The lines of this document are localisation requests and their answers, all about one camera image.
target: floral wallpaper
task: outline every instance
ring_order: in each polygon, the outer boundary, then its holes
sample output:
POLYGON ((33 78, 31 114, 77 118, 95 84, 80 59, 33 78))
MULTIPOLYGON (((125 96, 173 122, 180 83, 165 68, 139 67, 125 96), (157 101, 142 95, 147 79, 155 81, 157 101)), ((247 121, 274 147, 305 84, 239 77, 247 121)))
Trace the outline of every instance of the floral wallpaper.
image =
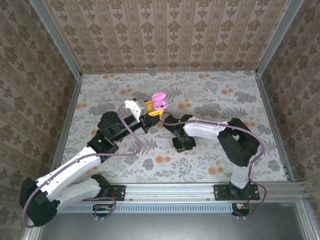
POLYGON ((50 171, 75 81, 29 1, 1 0, 1 240, 22 233, 21 183, 50 171))
POLYGON ((254 69, 289 0, 44 0, 82 72, 254 69))
POLYGON ((303 2, 263 80, 296 180, 320 219, 320 1, 303 2))
MULTIPOLYGON (((160 91, 167 93, 166 111, 175 117, 191 114, 212 121, 240 118, 266 146, 263 158, 254 164, 252 178, 287 180, 253 71, 84 74, 62 163, 96 134, 102 114, 117 111, 125 100, 149 100, 160 91)), ((193 150, 177 153, 174 136, 161 123, 148 134, 141 129, 136 133, 142 144, 138 155, 111 157, 78 181, 95 173, 112 183, 230 181, 232 164, 218 140, 196 138, 193 150)), ((132 136, 118 145, 119 153, 132 153, 137 147, 132 136)))

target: pink toy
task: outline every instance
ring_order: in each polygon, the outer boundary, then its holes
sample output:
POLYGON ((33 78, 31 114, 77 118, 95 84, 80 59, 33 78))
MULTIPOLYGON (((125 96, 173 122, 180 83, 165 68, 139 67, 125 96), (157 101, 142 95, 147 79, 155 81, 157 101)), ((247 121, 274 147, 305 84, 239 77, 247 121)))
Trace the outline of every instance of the pink toy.
POLYGON ((152 96, 151 100, 155 110, 166 109, 169 106, 168 102, 165 100, 166 96, 167 94, 163 91, 152 96))

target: wall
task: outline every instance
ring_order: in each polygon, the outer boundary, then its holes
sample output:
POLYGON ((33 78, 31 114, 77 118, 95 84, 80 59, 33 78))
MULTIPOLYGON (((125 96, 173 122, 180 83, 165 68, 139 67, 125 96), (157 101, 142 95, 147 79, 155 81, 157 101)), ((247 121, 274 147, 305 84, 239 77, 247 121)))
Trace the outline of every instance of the wall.
POLYGON ((254 69, 289 0, 45 0, 82 72, 254 69))
POLYGON ((20 236, 21 183, 50 171, 74 84, 28 0, 1 0, 0 240, 20 236))
POLYGON ((305 0, 263 80, 297 181, 320 217, 320 1, 305 0))

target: patterned table surface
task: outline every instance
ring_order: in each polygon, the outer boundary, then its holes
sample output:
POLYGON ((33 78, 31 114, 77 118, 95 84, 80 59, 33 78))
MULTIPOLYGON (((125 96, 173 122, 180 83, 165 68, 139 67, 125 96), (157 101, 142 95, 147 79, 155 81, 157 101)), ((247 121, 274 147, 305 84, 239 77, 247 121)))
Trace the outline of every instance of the patterned table surface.
MULTIPOLYGON (((264 156, 255 162, 252 179, 286 181, 274 136, 252 71, 159 72, 90 74, 82 76, 81 91, 72 119, 62 163, 74 157, 95 135, 103 113, 117 111, 125 100, 150 100, 164 91, 168 112, 175 117, 191 114, 212 121, 241 119, 261 137, 264 156)), ((228 182, 232 164, 218 141, 196 138, 191 151, 177 153, 173 135, 161 124, 145 134, 137 132, 142 150, 136 156, 111 157, 78 181, 100 173, 111 183, 228 182)), ((132 153, 132 136, 119 144, 118 153, 132 153)))

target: yellow object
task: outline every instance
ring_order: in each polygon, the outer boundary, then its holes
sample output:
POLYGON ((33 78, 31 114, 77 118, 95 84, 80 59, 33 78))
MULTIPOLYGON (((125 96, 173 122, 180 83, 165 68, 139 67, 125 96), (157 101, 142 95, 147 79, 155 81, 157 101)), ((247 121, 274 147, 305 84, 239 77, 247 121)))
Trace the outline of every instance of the yellow object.
POLYGON ((163 114, 164 114, 164 110, 163 109, 152 111, 152 112, 149 113, 149 115, 152 116, 152 117, 160 115, 160 119, 162 119, 163 114))
POLYGON ((152 101, 151 101, 151 100, 146 101, 145 104, 146 104, 146 106, 147 106, 146 114, 151 113, 151 111, 154 109, 154 106, 153 106, 153 104, 152 104, 152 101))

